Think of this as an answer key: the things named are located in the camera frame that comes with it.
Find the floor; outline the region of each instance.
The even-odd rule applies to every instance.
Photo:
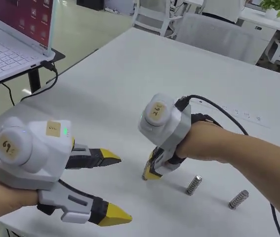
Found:
[[[57,3],[52,47],[66,55],[64,60],[56,63],[59,72],[66,70],[131,27],[130,16],[77,6],[76,0],[57,0]],[[54,74],[42,69],[40,76],[41,84],[45,84],[54,77]],[[6,84],[11,88],[16,103],[28,95],[23,90],[30,90],[26,76],[16,78]],[[8,90],[0,85],[0,114],[11,107]],[[2,231],[3,227],[0,226],[0,237]]]

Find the table leg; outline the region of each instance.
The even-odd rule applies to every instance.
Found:
[[[31,93],[34,93],[41,88],[40,75],[38,69],[29,72],[28,78],[29,78]]]

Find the green plant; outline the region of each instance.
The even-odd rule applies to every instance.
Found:
[[[273,8],[276,11],[279,11],[277,14],[277,17],[280,17],[280,0],[262,0],[262,2],[260,3],[260,6],[264,10]]]

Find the laptop screen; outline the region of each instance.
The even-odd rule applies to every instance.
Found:
[[[0,20],[48,47],[53,0],[0,0]]]

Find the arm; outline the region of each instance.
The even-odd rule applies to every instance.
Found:
[[[280,147],[198,122],[176,152],[180,157],[230,163],[280,212]]]

